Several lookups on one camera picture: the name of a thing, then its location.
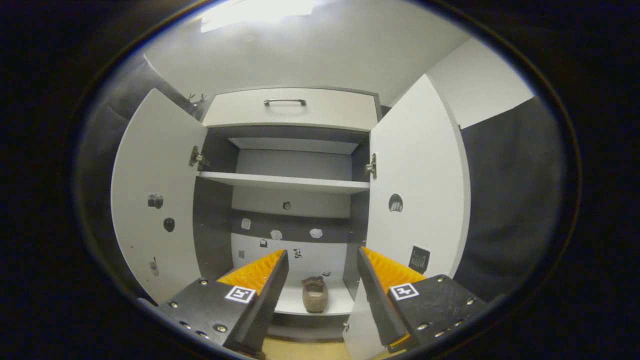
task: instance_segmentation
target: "white sticker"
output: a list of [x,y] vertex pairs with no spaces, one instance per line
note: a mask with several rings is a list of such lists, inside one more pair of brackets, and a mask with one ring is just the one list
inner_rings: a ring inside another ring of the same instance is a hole
[[309,234],[311,234],[312,238],[318,239],[322,237],[322,229],[311,229],[311,231],[309,231]]
[[274,240],[282,239],[282,233],[278,230],[271,230],[271,238]]
[[391,293],[394,294],[394,297],[396,298],[396,300],[404,300],[410,297],[420,295],[418,291],[410,283],[391,286],[390,289],[391,289]]
[[243,304],[249,304],[249,301],[253,298],[255,290],[242,288],[240,286],[234,286],[231,291],[225,296],[225,299],[242,302]]
[[242,219],[242,224],[240,224],[240,226],[244,229],[244,230],[249,230],[251,229],[251,220],[244,218]]

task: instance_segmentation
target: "drawer handle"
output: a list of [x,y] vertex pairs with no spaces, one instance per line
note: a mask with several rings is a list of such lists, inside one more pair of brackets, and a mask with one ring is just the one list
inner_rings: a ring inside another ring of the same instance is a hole
[[303,100],[303,99],[269,99],[269,100],[265,100],[264,101],[264,105],[265,106],[269,106],[270,103],[275,102],[275,101],[297,101],[302,106],[306,106],[307,105],[307,101]]

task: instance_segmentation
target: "white shelf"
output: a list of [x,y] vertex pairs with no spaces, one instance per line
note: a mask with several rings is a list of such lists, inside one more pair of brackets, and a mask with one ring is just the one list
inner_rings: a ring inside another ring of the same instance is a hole
[[330,316],[348,315],[353,310],[353,299],[342,281],[341,272],[332,272],[331,276],[323,276],[327,286],[329,303],[323,313],[308,313],[302,303],[302,280],[310,276],[320,275],[317,272],[289,272],[285,281],[275,312],[292,315]]
[[233,174],[230,172],[200,172],[200,177],[219,181],[233,186],[249,188],[298,190],[324,193],[358,193],[369,189],[369,183],[360,181],[341,181],[325,179],[307,179],[304,177],[286,177],[270,175]]

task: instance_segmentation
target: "drawer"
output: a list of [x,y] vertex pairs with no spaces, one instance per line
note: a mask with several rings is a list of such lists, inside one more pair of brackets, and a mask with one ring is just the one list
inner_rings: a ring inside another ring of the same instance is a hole
[[[265,101],[274,99],[303,101],[274,101],[265,105]],[[202,124],[316,126],[369,132],[378,123],[379,108],[375,94],[321,88],[265,88],[217,95]]]

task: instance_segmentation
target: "ceiling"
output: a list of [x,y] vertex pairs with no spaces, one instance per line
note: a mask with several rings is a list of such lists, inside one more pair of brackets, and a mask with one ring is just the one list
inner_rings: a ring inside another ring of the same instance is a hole
[[311,15],[200,32],[191,19],[142,49],[183,95],[269,85],[376,92],[392,104],[417,78],[470,38],[400,0],[324,0]]

